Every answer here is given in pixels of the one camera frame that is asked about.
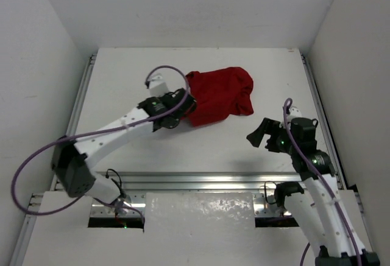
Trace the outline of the red t-shirt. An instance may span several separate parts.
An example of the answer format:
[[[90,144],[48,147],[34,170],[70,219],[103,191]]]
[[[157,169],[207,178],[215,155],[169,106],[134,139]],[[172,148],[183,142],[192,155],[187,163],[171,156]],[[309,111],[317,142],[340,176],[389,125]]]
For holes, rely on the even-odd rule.
[[[243,68],[192,71],[186,78],[190,93],[197,102],[196,109],[188,115],[192,126],[220,122],[230,115],[250,116],[254,113],[250,99],[254,81]]]

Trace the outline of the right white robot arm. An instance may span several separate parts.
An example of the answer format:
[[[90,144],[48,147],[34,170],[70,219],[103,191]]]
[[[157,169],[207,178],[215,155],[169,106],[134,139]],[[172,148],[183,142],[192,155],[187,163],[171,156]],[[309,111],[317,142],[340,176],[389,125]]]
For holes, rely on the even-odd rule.
[[[317,120],[304,117],[285,124],[264,118],[247,140],[259,147],[268,135],[268,151],[291,157],[301,181],[278,184],[274,198],[304,232],[315,265],[380,265],[377,253],[367,250],[350,224],[330,157],[317,148],[317,125]]]

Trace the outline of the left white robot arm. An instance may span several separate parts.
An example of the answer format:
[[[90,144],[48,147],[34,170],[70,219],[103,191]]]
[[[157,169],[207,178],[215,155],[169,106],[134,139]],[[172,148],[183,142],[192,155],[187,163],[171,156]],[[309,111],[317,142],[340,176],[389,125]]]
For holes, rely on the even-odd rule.
[[[86,195],[113,206],[125,199],[126,194],[117,181],[96,173],[94,166],[136,138],[161,128],[176,128],[196,106],[195,98],[183,88],[149,97],[98,131],[58,139],[52,169],[68,197]]]

